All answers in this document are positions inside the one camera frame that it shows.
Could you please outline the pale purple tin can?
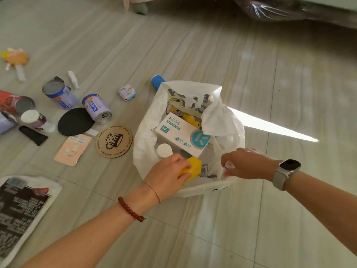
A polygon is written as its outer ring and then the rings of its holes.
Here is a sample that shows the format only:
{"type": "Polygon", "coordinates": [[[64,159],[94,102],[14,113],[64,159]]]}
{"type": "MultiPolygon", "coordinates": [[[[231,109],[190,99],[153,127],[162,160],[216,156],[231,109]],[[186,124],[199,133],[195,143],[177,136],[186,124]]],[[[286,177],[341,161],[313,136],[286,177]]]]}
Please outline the pale purple tin can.
{"type": "Polygon", "coordinates": [[[18,121],[11,113],[0,109],[0,135],[16,128],[18,121]]]}

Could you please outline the yellow small box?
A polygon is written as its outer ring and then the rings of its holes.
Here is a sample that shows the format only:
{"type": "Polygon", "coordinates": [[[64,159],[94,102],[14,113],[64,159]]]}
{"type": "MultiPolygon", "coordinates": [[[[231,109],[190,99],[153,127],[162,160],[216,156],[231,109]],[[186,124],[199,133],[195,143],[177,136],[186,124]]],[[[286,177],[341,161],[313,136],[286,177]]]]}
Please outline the yellow small box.
{"type": "Polygon", "coordinates": [[[190,173],[191,176],[188,180],[185,181],[185,184],[188,183],[190,180],[194,179],[196,176],[198,176],[201,173],[202,168],[201,160],[197,159],[196,157],[190,157],[186,160],[191,164],[191,168],[182,169],[180,172],[180,176],[185,173],[190,173]]]}

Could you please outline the white teal tissue box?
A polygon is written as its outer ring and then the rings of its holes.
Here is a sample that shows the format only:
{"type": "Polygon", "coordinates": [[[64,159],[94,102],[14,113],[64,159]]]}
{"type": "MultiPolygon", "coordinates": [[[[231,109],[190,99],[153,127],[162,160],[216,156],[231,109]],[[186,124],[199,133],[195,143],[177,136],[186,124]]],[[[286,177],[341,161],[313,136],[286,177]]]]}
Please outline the white teal tissue box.
{"type": "Polygon", "coordinates": [[[196,158],[200,157],[211,139],[210,135],[203,134],[202,130],[173,113],[169,113],[161,121],[155,128],[155,133],[173,148],[182,149],[196,158]]]}

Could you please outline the clear plastic wrapped furniture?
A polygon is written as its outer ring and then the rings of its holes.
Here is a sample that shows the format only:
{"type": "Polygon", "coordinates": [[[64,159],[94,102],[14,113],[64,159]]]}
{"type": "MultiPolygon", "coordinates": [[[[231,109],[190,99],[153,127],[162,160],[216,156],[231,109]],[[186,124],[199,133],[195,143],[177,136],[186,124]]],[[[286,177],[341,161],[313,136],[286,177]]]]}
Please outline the clear plastic wrapped furniture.
{"type": "Polygon", "coordinates": [[[357,30],[357,12],[300,0],[235,0],[249,17],[264,22],[311,20],[357,30]]]}

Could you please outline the yellow toy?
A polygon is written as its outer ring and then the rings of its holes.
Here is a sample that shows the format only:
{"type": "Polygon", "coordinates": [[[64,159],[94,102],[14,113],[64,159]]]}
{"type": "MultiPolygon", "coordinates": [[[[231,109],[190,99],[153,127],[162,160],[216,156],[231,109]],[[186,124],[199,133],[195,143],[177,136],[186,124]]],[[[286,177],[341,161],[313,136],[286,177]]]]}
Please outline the yellow toy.
{"type": "Polygon", "coordinates": [[[197,129],[201,130],[202,129],[202,120],[198,117],[195,117],[193,115],[183,113],[182,114],[182,119],[186,121],[187,123],[191,124],[192,126],[196,127],[197,129]]]}

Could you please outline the red tin can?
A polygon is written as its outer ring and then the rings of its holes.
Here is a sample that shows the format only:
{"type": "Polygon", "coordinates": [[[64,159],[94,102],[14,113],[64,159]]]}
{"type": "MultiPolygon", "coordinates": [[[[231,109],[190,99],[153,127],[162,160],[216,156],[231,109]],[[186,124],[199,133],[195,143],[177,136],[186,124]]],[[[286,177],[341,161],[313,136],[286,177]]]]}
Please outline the red tin can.
{"type": "Polygon", "coordinates": [[[0,109],[21,115],[26,111],[34,110],[35,102],[30,97],[0,90],[0,109]]]}

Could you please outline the purple drink can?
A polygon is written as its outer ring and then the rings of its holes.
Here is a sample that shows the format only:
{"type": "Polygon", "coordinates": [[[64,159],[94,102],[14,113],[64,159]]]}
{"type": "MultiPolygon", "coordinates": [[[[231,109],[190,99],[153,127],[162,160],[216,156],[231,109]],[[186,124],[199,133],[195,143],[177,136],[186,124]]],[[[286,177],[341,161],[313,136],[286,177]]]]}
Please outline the purple drink can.
{"type": "Polygon", "coordinates": [[[86,111],[98,124],[104,124],[112,118],[112,112],[98,94],[89,94],[82,99],[86,111]]]}

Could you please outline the person's right hand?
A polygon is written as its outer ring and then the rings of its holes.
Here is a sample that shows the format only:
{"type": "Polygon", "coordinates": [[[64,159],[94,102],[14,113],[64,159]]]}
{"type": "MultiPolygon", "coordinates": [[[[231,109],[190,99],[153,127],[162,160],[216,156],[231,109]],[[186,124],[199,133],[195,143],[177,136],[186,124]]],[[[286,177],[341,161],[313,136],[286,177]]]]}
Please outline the person's right hand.
{"type": "Polygon", "coordinates": [[[226,177],[272,181],[275,169],[282,161],[267,157],[254,149],[238,148],[221,156],[221,165],[225,166],[226,162],[234,165],[234,168],[225,170],[226,177]]]}

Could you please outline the person's left forearm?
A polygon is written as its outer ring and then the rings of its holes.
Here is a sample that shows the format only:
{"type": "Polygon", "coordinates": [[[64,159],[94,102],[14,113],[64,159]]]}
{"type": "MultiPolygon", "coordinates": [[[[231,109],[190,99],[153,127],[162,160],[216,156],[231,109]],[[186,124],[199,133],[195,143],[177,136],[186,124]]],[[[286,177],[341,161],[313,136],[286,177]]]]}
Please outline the person's left forearm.
{"type": "Polygon", "coordinates": [[[143,184],[118,203],[52,243],[20,268],[95,268],[101,258],[134,222],[158,204],[154,192],[143,184]]]}

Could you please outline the blue white tin can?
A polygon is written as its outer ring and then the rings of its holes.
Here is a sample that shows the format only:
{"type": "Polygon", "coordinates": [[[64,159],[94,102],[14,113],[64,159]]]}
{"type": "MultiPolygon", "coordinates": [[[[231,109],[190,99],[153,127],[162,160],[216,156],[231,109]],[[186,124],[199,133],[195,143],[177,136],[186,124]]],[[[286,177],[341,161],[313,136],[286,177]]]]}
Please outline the blue white tin can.
{"type": "Polygon", "coordinates": [[[42,86],[42,93],[65,110],[77,107],[79,102],[64,80],[58,76],[53,77],[42,86]]]}

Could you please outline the person's right forearm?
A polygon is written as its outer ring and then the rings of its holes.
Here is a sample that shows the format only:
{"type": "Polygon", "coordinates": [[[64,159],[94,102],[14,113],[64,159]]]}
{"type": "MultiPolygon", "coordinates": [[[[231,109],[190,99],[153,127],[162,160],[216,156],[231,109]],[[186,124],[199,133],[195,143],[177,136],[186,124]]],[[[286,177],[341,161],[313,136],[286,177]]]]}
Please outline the person's right forearm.
{"type": "Polygon", "coordinates": [[[283,188],[357,256],[357,196],[302,171],[288,178],[283,188]]]}

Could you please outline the pink sachet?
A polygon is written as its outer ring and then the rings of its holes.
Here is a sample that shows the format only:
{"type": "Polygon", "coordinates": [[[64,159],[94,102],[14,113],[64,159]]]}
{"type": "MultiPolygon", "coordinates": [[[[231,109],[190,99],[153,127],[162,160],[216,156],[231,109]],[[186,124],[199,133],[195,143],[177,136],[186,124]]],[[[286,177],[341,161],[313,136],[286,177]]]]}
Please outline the pink sachet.
{"type": "Polygon", "coordinates": [[[54,157],[54,160],[73,167],[77,164],[91,142],[92,137],[84,134],[69,136],[54,157]]]}

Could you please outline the blue capped bottle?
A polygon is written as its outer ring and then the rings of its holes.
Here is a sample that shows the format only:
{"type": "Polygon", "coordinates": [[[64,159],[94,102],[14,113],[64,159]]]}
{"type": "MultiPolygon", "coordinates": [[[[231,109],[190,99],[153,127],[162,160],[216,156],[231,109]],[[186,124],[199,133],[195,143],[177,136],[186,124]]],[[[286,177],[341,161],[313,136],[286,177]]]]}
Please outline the blue capped bottle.
{"type": "Polygon", "coordinates": [[[157,91],[160,87],[160,85],[166,82],[162,76],[160,75],[154,75],[151,79],[151,85],[153,86],[153,88],[157,91]]]}

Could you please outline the black round pad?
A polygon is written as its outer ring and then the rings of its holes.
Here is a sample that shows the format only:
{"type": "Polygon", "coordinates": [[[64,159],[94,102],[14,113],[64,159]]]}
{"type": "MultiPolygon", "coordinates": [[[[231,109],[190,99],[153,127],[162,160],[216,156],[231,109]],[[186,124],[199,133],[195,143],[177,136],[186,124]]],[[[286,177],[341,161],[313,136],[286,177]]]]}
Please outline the black round pad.
{"type": "Polygon", "coordinates": [[[91,129],[94,123],[95,121],[85,108],[74,108],[59,119],[57,130],[61,135],[75,136],[91,129]]]}

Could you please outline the small jar white lid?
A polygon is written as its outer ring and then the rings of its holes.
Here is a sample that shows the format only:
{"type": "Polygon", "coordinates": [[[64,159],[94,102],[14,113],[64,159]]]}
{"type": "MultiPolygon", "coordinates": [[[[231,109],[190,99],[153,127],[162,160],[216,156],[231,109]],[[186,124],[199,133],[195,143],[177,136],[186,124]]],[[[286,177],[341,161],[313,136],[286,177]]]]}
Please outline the small jar white lid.
{"type": "Polygon", "coordinates": [[[47,123],[47,118],[34,109],[25,111],[20,119],[23,123],[36,129],[42,128],[42,126],[47,123]]]}

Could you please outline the smartwatch white band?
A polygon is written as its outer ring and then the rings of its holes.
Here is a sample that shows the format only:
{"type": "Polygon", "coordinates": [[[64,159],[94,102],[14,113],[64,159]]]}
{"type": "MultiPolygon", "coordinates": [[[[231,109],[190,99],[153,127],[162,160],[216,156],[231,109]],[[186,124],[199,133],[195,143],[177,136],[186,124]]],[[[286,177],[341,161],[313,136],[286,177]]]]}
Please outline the smartwatch white band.
{"type": "Polygon", "coordinates": [[[294,159],[287,159],[275,169],[272,184],[280,191],[284,191],[285,182],[301,168],[301,163],[294,159]]]}

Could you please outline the black pouch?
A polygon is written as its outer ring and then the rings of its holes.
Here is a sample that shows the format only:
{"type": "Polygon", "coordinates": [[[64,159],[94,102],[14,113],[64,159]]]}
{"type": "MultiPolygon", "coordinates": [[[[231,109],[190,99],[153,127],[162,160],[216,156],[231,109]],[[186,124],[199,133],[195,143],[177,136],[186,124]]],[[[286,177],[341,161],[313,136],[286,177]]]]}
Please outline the black pouch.
{"type": "Polygon", "coordinates": [[[34,142],[37,146],[41,146],[48,139],[48,136],[39,133],[36,130],[33,130],[27,126],[19,126],[18,130],[29,138],[32,142],[34,142]]]}

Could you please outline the round wooden coaster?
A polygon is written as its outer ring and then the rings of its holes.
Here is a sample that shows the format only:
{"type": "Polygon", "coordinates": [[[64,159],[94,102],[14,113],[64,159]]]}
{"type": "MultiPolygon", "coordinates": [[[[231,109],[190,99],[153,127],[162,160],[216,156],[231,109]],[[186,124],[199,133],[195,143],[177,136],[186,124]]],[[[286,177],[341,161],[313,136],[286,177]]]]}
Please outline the round wooden coaster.
{"type": "Polygon", "coordinates": [[[105,158],[113,159],[126,154],[133,143],[133,135],[123,126],[110,126],[95,139],[96,151],[105,158]]]}

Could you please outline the white round bottle lid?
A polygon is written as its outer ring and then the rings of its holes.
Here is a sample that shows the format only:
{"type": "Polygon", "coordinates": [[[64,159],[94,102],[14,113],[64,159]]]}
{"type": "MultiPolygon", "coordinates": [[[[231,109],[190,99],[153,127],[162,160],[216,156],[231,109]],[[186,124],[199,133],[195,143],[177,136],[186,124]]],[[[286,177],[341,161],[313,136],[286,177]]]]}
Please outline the white round bottle lid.
{"type": "Polygon", "coordinates": [[[169,144],[159,144],[156,148],[156,153],[160,160],[168,158],[173,155],[172,147],[169,144]]]}

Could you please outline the white plastic bag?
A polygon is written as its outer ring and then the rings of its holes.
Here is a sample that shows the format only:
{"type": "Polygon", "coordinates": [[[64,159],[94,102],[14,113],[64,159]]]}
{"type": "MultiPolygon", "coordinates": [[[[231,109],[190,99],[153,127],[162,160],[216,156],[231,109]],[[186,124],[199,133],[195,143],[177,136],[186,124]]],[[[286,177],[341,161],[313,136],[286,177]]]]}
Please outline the white plastic bag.
{"type": "MultiPolygon", "coordinates": [[[[202,195],[228,188],[237,181],[237,178],[223,177],[221,156],[245,147],[245,130],[233,111],[223,104],[221,90],[219,85],[183,80],[160,85],[135,135],[133,160],[141,178],[159,161],[156,148],[165,143],[157,137],[155,128],[169,113],[180,118],[187,113],[202,120],[201,130],[211,139],[198,158],[202,162],[201,173],[186,183],[176,196],[202,195]]],[[[172,149],[174,153],[181,152],[183,157],[189,154],[182,149],[172,149]]]]}

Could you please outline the small colourful packet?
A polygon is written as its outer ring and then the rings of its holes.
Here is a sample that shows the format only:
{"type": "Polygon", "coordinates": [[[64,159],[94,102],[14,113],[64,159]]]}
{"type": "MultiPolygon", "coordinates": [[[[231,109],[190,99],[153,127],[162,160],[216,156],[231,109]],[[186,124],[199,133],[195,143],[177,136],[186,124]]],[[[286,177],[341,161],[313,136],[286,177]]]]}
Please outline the small colourful packet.
{"type": "Polygon", "coordinates": [[[127,84],[118,89],[118,94],[124,101],[129,101],[136,96],[136,91],[131,85],[127,84]]]}

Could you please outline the orange hand fan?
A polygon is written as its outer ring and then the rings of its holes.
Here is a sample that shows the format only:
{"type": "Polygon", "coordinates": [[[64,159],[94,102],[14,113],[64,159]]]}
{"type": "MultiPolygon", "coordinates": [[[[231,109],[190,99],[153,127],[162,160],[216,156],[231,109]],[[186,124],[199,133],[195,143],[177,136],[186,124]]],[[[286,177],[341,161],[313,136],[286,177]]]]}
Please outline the orange hand fan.
{"type": "Polygon", "coordinates": [[[26,81],[24,66],[30,57],[24,50],[7,48],[6,51],[0,52],[0,57],[6,62],[6,71],[9,71],[10,67],[15,67],[18,80],[26,81]]]}

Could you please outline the small white spray bottle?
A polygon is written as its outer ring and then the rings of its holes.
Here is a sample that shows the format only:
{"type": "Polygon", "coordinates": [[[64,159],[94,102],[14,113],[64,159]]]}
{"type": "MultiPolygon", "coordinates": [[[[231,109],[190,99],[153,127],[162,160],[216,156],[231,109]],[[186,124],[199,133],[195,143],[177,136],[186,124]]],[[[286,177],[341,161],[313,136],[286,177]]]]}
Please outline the small white spray bottle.
{"type": "Polygon", "coordinates": [[[78,81],[76,75],[74,74],[74,72],[73,71],[68,71],[67,74],[68,74],[68,77],[70,78],[70,80],[72,82],[73,87],[76,90],[80,89],[79,81],[78,81]]]}

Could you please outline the pale green furniture foot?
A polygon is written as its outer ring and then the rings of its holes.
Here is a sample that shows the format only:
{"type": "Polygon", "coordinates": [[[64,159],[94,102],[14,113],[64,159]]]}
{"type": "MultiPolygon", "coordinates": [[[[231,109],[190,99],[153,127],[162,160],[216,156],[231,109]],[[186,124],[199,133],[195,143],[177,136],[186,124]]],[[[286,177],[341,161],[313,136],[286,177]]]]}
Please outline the pale green furniture foot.
{"type": "Polygon", "coordinates": [[[147,15],[149,12],[148,6],[145,2],[142,3],[132,3],[132,9],[134,13],[140,15],[147,15]]]}

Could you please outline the black printed plastic bag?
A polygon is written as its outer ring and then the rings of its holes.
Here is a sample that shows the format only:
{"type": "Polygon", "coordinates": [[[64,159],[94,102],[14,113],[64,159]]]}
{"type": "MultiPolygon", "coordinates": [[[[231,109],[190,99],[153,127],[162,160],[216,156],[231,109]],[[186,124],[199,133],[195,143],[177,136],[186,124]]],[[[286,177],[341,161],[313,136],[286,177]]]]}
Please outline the black printed plastic bag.
{"type": "Polygon", "coordinates": [[[0,178],[0,268],[6,268],[63,186],[42,176],[0,178]]]}

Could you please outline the person's left hand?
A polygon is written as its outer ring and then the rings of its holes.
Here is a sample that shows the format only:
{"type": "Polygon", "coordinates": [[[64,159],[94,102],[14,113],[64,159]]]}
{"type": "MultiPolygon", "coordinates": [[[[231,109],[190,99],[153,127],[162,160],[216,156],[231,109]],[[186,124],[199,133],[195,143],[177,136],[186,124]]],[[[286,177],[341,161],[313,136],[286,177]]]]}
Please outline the person's left hand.
{"type": "Polygon", "coordinates": [[[154,192],[158,203],[174,196],[183,187],[177,178],[184,168],[191,168],[191,164],[180,154],[162,159],[151,168],[144,182],[154,192]]]}

